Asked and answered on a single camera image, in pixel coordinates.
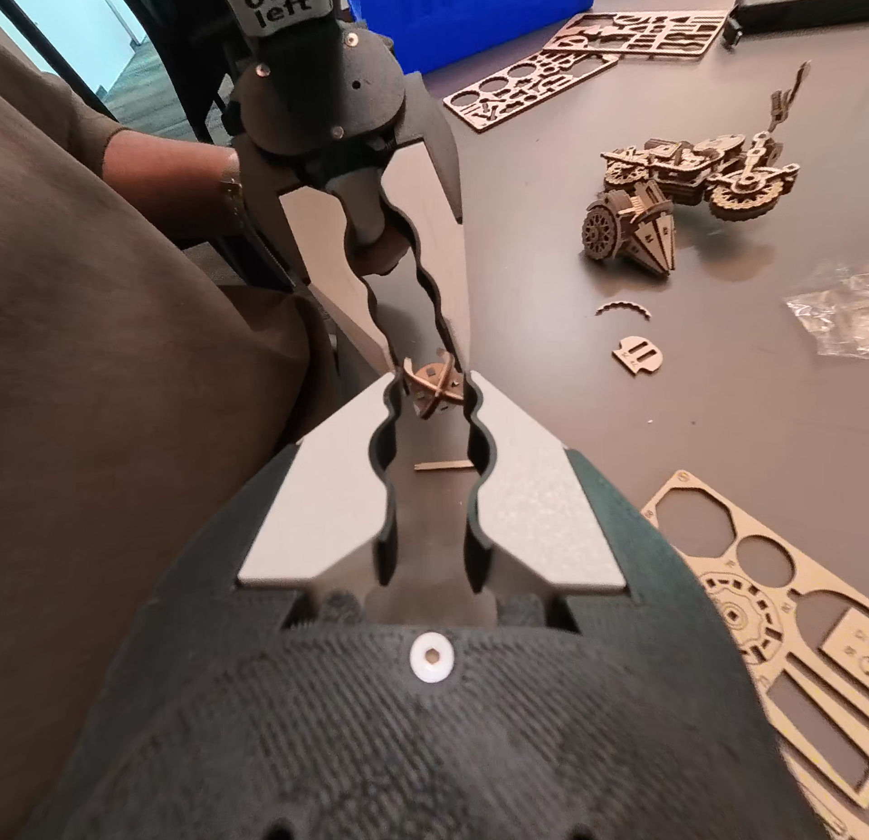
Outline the large wooden puzzle sheet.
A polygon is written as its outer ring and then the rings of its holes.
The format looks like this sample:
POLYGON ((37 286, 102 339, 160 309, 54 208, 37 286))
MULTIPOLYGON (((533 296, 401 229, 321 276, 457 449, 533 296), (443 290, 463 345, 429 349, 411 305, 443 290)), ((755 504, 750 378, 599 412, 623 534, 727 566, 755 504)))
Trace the large wooden puzzle sheet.
POLYGON ((729 628, 782 744, 784 759, 828 834, 867 838, 867 774, 847 780, 771 696, 780 679, 788 680, 867 757, 867 596, 686 470, 669 477, 642 508, 643 516, 659 528, 664 498, 689 490, 726 509, 734 538, 719 557, 679 554, 729 628), (747 573, 739 561, 739 548, 749 539, 764 539, 783 551, 793 567, 785 585, 762 585, 747 573), (837 596, 845 609, 815 649, 800 633, 797 617, 799 601, 817 593, 837 596))

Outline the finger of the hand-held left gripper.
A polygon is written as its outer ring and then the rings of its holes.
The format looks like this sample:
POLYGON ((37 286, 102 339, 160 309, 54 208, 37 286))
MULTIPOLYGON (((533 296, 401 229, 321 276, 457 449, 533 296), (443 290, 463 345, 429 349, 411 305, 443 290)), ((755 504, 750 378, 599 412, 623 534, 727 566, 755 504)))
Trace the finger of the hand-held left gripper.
POLYGON ((341 200, 301 186, 282 194, 278 201, 307 270, 312 294, 376 373, 394 373, 393 352, 372 314, 372 294, 349 264, 349 221, 341 200))
POLYGON ((435 327, 461 371, 471 367, 471 317, 463 225, 453 216, 424 143, 397 149, 382 175, 382 197, 411 230, 417 280, 435 327))

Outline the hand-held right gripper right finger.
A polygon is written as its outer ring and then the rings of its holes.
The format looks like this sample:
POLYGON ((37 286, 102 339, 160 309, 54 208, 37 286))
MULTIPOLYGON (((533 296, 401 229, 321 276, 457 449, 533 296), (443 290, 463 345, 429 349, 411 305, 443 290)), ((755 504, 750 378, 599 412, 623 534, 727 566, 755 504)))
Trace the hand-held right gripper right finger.
POLYGON ((468 458, 463 560, 476 594, 618 595, 625 576, 570 450, 478 370, 464 378, 468 458))

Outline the crumpled clear plastic bag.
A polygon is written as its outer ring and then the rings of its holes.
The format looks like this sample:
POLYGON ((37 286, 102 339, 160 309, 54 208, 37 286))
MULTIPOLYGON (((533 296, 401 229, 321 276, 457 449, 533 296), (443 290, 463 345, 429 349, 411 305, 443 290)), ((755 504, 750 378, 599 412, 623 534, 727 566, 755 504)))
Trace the crumpled clear plastic bag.
POLYGON ((783 302, 820 356, 868 359, 868 263, 826 259, 783 302))

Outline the person's left hand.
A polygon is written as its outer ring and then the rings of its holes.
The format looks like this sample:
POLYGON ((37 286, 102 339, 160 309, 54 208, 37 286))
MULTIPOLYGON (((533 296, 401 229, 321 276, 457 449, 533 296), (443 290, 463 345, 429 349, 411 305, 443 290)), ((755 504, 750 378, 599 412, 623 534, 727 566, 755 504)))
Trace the person's left hand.
POLYGON ((407 237, 396 227, 387 225, 374 242, 357 245, 349 252, 349 266, 359 278, 386 276, 396 269, 409 250, 407 237))

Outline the round slotted wooden piece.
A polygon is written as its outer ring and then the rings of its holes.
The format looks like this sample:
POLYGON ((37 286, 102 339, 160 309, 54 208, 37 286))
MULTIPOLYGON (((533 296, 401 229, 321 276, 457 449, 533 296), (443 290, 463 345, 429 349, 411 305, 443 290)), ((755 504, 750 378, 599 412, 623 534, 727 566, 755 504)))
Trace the round slotted wooden piece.
POLYGON ((634 377, 655 374, 664 363, 662 351, 645 336, 625 336, 612 356, 634 377))

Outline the wooden cone wheel model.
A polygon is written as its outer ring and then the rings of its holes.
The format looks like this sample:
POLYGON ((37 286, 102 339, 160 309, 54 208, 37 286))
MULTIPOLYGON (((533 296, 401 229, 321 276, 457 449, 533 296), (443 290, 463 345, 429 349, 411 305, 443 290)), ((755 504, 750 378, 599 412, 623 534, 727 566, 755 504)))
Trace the wooden cone wheel model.
POLYGON ((581 228, 588 259, 632 259, 661 278, 675 269, 673 201, 654 179, 636 182, 630 191, 600 192, 587 207, 581 228))

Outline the blue plastic bin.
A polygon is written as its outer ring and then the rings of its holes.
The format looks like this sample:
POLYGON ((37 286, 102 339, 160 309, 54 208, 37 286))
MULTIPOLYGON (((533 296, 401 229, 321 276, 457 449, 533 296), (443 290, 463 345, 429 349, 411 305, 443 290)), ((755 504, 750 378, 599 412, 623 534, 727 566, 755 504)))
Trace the blue plastic bin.
POLYGON ((348 0, 391 38, 405 73, 423 74, 589 10, 593 0, 348 0))

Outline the wooden motorcycle model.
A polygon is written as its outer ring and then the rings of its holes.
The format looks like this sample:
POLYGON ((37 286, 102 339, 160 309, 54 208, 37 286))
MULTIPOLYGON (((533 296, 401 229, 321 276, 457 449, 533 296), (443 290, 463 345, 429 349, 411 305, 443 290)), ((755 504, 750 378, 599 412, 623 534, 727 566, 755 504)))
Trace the wooden motorcycle model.
POLYGON ((801 63, 793 87, 773 92, 768 129, 756 133, 750 144, 744 135, 730 134, 698 143, 648 139, 641 148, 603 152, 606 190, 633 190, 641 181, 654 180, 675 204, 706 203, 723 221, 766 215, 793 190, 798 178, 797 163, 778 163, 784 146, 774 131, 788 119, 810 69, 810 61, 801 63))

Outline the small wooden puzzle assembly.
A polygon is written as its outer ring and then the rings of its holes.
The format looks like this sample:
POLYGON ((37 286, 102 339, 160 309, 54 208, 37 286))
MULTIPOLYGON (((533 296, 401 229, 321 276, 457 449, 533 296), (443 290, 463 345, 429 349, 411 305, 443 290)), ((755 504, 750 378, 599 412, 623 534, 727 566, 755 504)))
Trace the small wooden puzzle assembly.
POLYGON ((419 367, 415 367, 409 356, 403 363, 405 383, 421 420, 429 420, 451 408, 461 408, 464 403, 464 376, 454 355, 442 348, 436 355, 436 360, 419 367))

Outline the wooden puzzle sheet small cutouts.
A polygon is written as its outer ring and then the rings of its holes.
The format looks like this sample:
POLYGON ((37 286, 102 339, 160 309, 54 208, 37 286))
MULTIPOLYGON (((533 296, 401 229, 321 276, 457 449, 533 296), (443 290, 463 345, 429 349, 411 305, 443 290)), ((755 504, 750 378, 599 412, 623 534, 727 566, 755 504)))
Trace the wooden puzzle sheet small cutouts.
POLYGON ((543 52, 701 58, 719 36, 727 11, 587 11, 572 17, 543 52))

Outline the dark desk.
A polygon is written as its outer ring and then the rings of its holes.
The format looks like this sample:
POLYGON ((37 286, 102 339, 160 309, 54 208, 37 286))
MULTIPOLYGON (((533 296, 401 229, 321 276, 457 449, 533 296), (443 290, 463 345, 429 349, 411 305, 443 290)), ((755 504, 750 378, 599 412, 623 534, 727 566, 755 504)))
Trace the dark desk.
POLYGON ((867 260, 867 24, 717 42, 698 61, 626 58, 483 134, 461 158, 474 366, 634 506, 677 470, 867 594, 867 360, 820 356, 785 296, 826 259, 867 260), (811 62, 787 122, 793 192, 741 223, 677 207, 676 269, 586 259, 603 151, 750 139, 811 62), (594 311, 629 300, 652 313, 594 311), (645 336, 634 377, 612 356, 645 336))

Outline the person's left forearm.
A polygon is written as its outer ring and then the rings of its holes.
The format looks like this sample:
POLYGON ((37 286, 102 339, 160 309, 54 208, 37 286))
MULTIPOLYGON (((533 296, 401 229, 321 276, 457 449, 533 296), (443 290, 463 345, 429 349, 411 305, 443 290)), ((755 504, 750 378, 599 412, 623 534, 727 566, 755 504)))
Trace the person's left forearm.
POLYGON ((122 130, 103 154, 102 178, 174 241, 235 236, 240 164, 235 150, 122 130))

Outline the wooden puzzle sheet round holes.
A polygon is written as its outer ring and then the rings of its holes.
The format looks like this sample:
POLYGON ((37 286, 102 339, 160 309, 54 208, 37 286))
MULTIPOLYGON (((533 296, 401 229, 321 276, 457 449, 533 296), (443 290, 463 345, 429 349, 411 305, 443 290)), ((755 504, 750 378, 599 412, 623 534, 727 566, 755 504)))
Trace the wooden puzzle sheet round holes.
POLYGON ((603 74, 619 61, 617 54, 539 51, 445 96, 442 103, 481 134, 603 74))

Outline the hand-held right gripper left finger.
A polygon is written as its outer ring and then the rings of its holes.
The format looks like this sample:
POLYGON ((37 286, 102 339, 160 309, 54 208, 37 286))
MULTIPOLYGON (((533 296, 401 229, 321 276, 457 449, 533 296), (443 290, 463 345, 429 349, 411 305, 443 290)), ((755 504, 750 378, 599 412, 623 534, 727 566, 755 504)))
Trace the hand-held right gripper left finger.
POLYGON ((397 566, 396 457, 403 383, 378 378, 296 448, 237 575, 246 588, 333 594, 365 603, 397 566))

